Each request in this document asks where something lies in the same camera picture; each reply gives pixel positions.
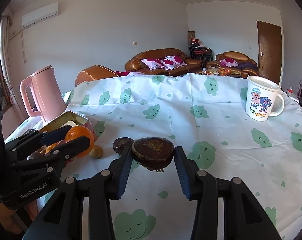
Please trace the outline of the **person's left hand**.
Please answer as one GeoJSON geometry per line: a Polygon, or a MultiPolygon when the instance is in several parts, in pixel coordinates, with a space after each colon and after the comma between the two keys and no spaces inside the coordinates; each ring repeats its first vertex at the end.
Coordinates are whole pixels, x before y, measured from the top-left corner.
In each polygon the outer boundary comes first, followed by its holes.
{"type": "MultiPolygon", "coordinates": [[[[37,206],[37,201],[27,204],[25,209],[32,221],[37,217],[39,210],[37,206]]],[[[9,210],[2,203],[0,203],[0,223],[6,231],[14,234],[22,233],[22,228],[13,220],[12,215],[15,213],[13,210],[9,210]]]]}

